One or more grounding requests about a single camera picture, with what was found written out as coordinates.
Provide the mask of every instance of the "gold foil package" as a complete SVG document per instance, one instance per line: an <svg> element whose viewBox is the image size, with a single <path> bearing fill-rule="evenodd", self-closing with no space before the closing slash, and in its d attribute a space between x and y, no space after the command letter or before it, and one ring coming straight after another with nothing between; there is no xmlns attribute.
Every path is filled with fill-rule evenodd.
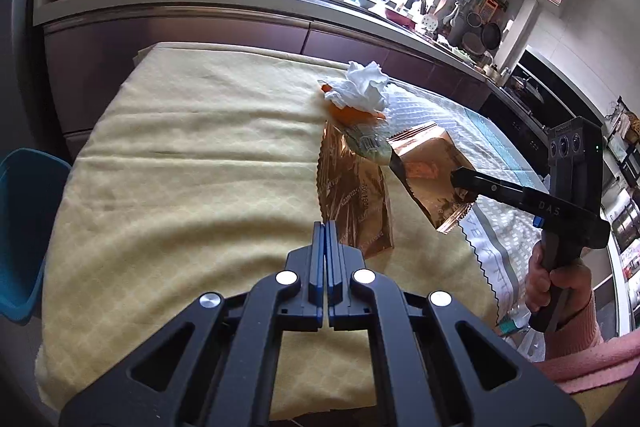
<svg viewBox="0 0 640 427"><path fill-rule="evenodd" d="M474 169L434 122L417 125L388 140L394 153L390 167L438 232L447 233L470 210L477 195L451 185L459 168Z"/></svg>
<svg viewBox="0 0 640 427"><path fill-rule="evenodd" d="M352 152L331 123L324 127L317 184L322 220L335 221L340 243L359 248L365 258L393 246L380 166Z"/></svg>

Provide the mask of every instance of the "blue plastic bin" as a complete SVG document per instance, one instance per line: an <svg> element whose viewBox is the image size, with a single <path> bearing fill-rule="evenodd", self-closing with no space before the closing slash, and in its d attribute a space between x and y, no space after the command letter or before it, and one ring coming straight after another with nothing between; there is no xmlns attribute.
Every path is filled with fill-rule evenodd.
<svg viewBox="0 0 640 427"><path fill-rule="evenodd" d="M0 164L0 313L14 322L28 322L38 302L70 168L31 149L17 149Z"/></svg>

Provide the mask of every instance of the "barcode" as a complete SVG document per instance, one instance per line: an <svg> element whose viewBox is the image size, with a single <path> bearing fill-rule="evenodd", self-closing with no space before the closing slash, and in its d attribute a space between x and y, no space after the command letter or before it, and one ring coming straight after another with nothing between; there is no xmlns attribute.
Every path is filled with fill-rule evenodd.
<svg viewBox="0 0 640 427"><path fill-rule="evenodd" d="M363 151L370 151L378 147L378 142L374 136L363 136L360 138L360 149Z"/></svg>

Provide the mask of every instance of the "white tissue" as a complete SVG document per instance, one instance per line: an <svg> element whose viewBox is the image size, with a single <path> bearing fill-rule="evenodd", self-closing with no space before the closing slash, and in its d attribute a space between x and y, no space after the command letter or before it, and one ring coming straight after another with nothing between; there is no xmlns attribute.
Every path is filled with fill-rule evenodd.
<svg viewBox="0 0 640 427"><path fill-rule="evenodd" d="M328 84L332 90L324 94L324 99L333 102L340 109L345 106L376 114L386 107L385 86L389 77L375 62L361 66L349 62L346 78L323 78L318 80Z"/></svg>

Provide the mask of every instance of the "hand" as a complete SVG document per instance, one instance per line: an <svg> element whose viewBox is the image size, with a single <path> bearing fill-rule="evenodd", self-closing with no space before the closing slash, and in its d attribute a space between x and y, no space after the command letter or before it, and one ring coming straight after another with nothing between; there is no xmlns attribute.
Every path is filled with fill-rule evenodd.
<svg viewBox="0 0 640 427"><path fill-rule="evenodd" d="M540 264L542 256L542 243L538 242L529 258L529 273L525 279L525 304L531 313L535 313L549 304L549 288L552 283L559 288L571 288L559 320L560 323L565 323L582 311L591 300L591 270L581 259L576 259L572 265L556 268L549 273Z"/></svg>

